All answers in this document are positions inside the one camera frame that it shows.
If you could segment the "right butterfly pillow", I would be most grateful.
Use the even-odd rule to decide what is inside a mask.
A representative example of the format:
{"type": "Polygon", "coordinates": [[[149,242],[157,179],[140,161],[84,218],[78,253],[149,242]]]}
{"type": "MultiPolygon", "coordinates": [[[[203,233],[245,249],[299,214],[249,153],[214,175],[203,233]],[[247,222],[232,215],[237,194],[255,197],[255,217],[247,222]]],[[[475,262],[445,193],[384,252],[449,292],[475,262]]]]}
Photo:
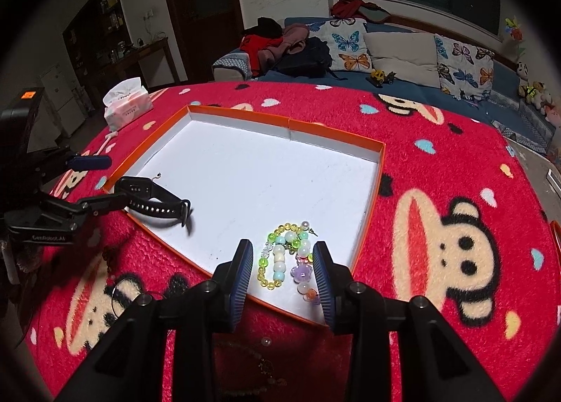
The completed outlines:
{"type": "Polygon", "coordinates": [[[434,36],[440,89],[457,100],[482,101],[493,88],[494,52],[486,48],[434,36]]]}

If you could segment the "butterfly pillow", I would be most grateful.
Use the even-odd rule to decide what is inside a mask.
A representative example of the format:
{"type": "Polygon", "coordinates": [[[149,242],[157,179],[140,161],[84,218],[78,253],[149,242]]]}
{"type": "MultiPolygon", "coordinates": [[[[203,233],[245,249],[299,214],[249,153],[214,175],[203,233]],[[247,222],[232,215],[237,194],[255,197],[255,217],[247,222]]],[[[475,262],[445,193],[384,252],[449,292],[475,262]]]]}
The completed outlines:
{"type": "Polygon", "coordinates": [[[457,100],[482,101],[493,88],[494,52],[486,48],[434,36],[440,89],[457,100]]]}
{"type": "Polygon", "coordinates": [[[373,70],[365,36],[365,20],[362,19],[331,19],[310,23],[309,35],[324,41],[329,48],[332,59],[332,71],[362,71],[371,73],[373,70]]]}

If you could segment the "beige pillow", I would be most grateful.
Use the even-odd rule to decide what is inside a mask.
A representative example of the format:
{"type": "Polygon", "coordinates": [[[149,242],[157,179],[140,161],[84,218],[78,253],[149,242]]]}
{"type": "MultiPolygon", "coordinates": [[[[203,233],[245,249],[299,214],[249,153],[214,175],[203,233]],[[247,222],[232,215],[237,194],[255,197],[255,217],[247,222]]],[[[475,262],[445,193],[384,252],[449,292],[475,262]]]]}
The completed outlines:
{"type": "Polygon", "coordinates": [[[438,89],[437,48],[428,33],[367,33],[373,69],[402,81],[438,89]]]}

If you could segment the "red monkey print blanket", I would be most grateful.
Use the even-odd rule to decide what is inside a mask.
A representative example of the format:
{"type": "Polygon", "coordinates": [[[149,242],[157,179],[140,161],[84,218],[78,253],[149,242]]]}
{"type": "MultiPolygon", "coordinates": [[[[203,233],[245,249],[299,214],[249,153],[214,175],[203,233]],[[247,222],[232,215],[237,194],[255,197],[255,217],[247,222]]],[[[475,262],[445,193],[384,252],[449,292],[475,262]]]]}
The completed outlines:
{"type": "MultiPolygon", "coordinates": [[[[385,146],[378,195],[352,273],[383,296],[430,299],[502,396],[517,396],[558,328],[560,257],[523,167],[495,128],[408,99],[302,83],[207,83],[151,99],[147,114],[88,145],[112,167],[67,174],[54,196],[101,193],[143,131],[184,107],[279,115],[377,140],[385,146]]],[[[208,275],[124,212],[90,224],[76,249],[48,248],[45,259],[53,287],[26,342],[53,393],[124,302],[162,292],[173,276],[194,284],[208,275]]]]}

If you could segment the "red clothes on sill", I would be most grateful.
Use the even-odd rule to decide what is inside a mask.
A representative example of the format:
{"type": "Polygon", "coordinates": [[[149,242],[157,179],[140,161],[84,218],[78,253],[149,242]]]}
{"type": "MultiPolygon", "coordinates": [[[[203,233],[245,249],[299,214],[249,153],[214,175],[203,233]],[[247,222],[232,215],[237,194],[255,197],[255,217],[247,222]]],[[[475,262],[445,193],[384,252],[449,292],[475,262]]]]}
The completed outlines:
{"type": "Polygon", "coordinates": [[[375,3],[363,0],[338,0],[331,7],[331,15],[338,19],[364,19],[371,23],[384,23],[391,14],[375,3]]]}

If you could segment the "left butterfly pillow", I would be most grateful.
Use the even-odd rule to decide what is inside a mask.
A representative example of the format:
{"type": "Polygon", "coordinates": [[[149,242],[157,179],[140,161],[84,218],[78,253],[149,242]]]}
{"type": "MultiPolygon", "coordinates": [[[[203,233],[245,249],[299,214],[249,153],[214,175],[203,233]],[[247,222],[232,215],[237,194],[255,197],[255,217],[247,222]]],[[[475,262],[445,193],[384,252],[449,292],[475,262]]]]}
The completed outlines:
{"type": "Polygon", "coordinates": [[[329,48],[332,59],[332,71],[362,71],[371,73],[373,70],[365,36],[365,20],[362,19],[331,19],[310,23],[309,35],[324,41],[329,48]]]}

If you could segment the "blue sofa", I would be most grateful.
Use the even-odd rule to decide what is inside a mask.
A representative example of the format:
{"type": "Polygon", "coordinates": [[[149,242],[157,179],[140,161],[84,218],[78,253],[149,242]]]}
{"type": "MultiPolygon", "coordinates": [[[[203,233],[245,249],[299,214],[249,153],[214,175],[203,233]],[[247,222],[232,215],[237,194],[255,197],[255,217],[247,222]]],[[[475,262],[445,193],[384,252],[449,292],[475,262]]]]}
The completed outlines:
{"type": "MultiPolygon", "coordinates": [[[[329,18],[286,18],[284,25],[294,23],[304,24],[310,29],[310,36],[318,38],[319,29],[324,25],[337,25],[337,23],[347,23],[354,21],[333,20],[329,18]]],[[[398,27],[385,23],[365,22],[364,27],[368,35],[389,36],[389,35],[429,35],[426,33],[413,32],[407,28],[398,27]]],[[[452,111],[467,117],[474,117],[483,120],[493,127],[496,127],[504,136],[517,141],[543,155],[549,149],[556,127],[539,113],[533,105],[528,105],[517,95],[519,76],[511,68],[507,67],[498,59],[493,59],[493,85],[487,98],[475,102],[457,100],[448,97],[449,95],[441,91],[440,86],[430,87],[402,80],[396,75],[392,84],[383,85],[376,88],[367,78],[370,76],[366,71],[335,71],[335,60],[332,63],[332,71],[337,78],[330,75],[328,71],[321,71],[317,78],[307,74],[286,75],[278,70],[267,71],[262,76],[251,74],[247,65],[247,55],[245,52],[236,49],[214,62],[212,72],[214,80],[234,81],[258,79],[273,82],[302,82],[302,83],[324,83],[327,85],[342,86],[355,90],[376,91],[377,93],[391,94],[398,98],[411,99],[424,105],[441,108],[445,111],[452,111]]]]}

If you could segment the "black smart band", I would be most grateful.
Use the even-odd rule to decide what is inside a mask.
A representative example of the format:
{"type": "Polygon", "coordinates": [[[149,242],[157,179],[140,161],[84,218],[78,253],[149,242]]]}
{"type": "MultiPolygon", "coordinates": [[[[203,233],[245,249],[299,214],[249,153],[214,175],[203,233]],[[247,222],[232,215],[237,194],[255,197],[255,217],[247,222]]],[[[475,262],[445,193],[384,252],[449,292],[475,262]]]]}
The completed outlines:
{"type": "Polygon", "coordinates": [[[150,178],[124,176],[114,185],[114,192],[124,193],[127,207],[148,217],[175,220],[185,227],[191,215],[188,199],[180,199],[150,178]]]}

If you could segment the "plush toys pile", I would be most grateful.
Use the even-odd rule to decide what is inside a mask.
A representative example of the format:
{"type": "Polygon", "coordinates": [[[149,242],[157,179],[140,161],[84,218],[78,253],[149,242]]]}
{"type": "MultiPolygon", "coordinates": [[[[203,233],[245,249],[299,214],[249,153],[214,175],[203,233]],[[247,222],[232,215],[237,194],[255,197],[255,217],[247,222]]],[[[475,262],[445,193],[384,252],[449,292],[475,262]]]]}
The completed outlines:
{"type": "Polygon", "coordinates": [[[539,81],[530,83],[528,66],[523,62],[518,63],[517,75],[519,77],[518,95],[521,99],[527,105],[533,105],[549,123],[559,128],[560,109],[554,105],[553,97],[548,92],[545,84],[539,81]]]}

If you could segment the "dark wooden side table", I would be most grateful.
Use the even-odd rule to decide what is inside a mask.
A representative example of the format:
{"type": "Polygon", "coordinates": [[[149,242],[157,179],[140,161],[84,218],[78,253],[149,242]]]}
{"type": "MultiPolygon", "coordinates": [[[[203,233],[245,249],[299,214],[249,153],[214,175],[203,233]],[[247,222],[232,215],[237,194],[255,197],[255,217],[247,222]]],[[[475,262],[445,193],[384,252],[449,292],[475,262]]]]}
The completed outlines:
{"type": "Polygon", "coordinates": [[[120,79],[138,73],[143,85],[150,90],[181,82],[167,36],[133,49],[118,60],[113,69],[120,79]]]}

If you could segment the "dark wooden door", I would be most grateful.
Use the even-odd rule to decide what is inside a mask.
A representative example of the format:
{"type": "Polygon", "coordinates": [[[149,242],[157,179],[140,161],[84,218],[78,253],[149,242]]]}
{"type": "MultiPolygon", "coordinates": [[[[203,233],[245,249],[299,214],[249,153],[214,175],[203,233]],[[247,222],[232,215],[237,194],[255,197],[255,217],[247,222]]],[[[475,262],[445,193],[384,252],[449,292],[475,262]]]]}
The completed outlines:
{"type": "Polygon", "coordinates": [[[243,15],[239,0],[166,1],[187,80],[212,80],[213,63],[241,43],[243,15]]]}

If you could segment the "pink tissue pack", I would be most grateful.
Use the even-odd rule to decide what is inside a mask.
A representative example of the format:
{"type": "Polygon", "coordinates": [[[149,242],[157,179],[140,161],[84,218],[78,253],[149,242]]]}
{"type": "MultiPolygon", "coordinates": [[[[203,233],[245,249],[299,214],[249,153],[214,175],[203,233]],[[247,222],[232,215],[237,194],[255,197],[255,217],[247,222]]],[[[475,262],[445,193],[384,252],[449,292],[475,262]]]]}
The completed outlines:
{"type": "Polygon", "coordinates": [[[152,100],[141,78],[128,78],[103,98],[104,119],[110,131],[118,131],[153,108],[152,100]]]}

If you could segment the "pile of clothes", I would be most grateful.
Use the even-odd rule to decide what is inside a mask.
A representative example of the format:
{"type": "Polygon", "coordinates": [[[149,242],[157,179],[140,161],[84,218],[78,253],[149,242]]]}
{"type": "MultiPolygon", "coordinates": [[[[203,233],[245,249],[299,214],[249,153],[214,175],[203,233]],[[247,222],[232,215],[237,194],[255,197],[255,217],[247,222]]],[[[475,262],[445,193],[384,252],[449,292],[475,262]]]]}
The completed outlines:
{"type": "Polygon", "coordinates": [[[274,71],[289,77],[322,78],[332,71],[327,43],[312,35],[311,26],[292,23],[282,27],[269,18],[245,30],[236,50],[212,65],[216,82],[247,81],[274,71]]]}

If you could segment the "colourful pinwheel toy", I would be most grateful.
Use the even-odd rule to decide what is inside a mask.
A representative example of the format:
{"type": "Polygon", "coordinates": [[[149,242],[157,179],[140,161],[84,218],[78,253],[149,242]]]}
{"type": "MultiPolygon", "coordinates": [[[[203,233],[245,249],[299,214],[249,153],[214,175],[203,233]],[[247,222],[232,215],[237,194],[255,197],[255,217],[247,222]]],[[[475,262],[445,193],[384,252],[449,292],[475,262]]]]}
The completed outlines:
{"type": "Polygon", "coordinates": [[[505,19],[505,32],[513,41],[516,57],[519,59],[525,51],[523,47],[524,36],[521,25],[515,16],[505,19]]]}

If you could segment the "dark display shelf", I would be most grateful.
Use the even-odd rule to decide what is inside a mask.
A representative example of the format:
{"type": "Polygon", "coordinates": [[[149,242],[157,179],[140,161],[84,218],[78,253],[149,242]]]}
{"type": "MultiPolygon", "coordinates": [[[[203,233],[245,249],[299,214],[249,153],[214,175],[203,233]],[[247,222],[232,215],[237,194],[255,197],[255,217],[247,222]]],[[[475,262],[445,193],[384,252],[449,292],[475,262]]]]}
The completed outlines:
{"type": "Polygon", "coordinates": [[[68,57],[95,111],[111,88],[108,71],[119,58],[119,44],[130,44],[121,0],[88,0],[63,32],[68,57]]]}

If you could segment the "yellow toy truck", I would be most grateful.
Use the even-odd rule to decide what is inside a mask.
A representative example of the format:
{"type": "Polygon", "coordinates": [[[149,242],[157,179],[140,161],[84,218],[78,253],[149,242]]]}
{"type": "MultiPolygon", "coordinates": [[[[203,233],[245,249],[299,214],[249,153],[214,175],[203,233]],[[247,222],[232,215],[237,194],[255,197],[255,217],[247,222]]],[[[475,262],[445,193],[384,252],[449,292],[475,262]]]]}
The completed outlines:
{"type": "Polygon", "coordinates": [[[382,88],[384,85],[393,84],[395,79],[396,73],[394,71],[385,73],[385,71],[382,70],[374,70],[366,77],[366,80],[373,85],[374,88],[382,88]]]}

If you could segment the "orange shallow tray box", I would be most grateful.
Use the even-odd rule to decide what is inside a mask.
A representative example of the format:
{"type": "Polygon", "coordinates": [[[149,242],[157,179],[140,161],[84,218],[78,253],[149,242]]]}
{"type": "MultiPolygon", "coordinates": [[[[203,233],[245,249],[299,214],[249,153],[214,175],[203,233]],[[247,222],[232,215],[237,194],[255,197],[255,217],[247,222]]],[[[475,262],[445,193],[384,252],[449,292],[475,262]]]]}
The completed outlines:
{"type": "Polygon", "coordinates": [[[192,206],[185,227],[138,224],[206,274],[239,241],[256,252],[280,225],[309,222],[333,259],[357,264],[374,211],[385,146],[372,138],[272,114],[184,107],[144,130],[108,176],[152,178],[192,206]]]}

